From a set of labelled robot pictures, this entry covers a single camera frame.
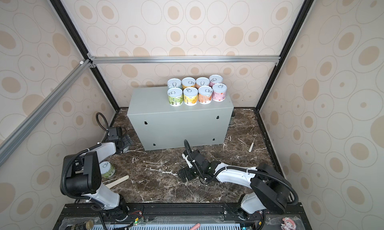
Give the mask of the yellow label can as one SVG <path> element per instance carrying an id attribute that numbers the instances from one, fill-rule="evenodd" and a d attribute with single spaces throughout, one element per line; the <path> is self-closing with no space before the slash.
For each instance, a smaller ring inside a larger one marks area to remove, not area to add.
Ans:
<path id="1" fill-rule="evenodd" d="M 182 89 L 185 89 L 187 87 L 195 87 L 196 80 L 192 77 L 185 77 L 182 79 Z"/>

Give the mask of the brown orange label can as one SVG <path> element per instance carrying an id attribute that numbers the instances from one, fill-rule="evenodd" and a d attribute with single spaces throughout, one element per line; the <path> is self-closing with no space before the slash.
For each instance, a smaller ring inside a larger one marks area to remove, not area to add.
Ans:
<path id="1" fill-rule="evenodd" d="M 212 102 L 213 89 L 210 86 L 201 86 L 198 93 L 200 104 L 210 104 Z"/>

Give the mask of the teal can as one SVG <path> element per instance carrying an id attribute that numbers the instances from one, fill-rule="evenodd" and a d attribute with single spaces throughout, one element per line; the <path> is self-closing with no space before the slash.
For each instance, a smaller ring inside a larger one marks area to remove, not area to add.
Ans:
<path id="1" fill-rule="evenodd" d="M 178 78 L 172 78 L 168 80 L 167 86 L 169 89 L 176 88 L 176 87 L 182 89 L 182 81 Z"/>

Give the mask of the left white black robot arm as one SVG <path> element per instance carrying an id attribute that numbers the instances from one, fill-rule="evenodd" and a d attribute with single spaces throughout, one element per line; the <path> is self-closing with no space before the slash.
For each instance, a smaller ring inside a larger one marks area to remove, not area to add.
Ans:
<path id="1" fill-rule="evenodd" d="M 109 128 L 101 143 L 64 157 L 61 193 L 71 199 L 85 200 L 97 211 L 118 221 L 124 220 L 129 214 L 129 207 L 122 195 L 102 183 L 100 163 L 110 156 L 122 154 L 132 144 L 123 128 Z"/>

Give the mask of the orange pink label can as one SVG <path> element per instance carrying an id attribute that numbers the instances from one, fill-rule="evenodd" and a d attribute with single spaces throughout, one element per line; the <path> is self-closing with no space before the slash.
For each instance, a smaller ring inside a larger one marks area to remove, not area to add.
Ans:
<path id="1" fill-rule="evenodd" d="M 206 77 L 199 77 L 196 79 L 195 87 L 199 89 L 201 86 L 209 86 L 210 80 Z"/>

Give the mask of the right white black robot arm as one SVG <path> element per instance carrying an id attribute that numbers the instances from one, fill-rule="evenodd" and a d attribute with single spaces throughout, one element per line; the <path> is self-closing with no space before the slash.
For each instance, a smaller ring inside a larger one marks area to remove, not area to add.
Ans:
<path id="1" fill-rule="evenodd" d="M 240 199 L 238 215 L 246 217 L 258 211 L 270 210 L 282 215 L 287 206 L 299 203 L 297 192 L 282 175 L 269 165 L 243 168 L 219 161 L 209 162 L 199 151 L 186 149 L 182 153 L 187 167 L 178 171 L 182 182 L 199 179 L 203 184 L 231 183 L 253 192 Z"/>

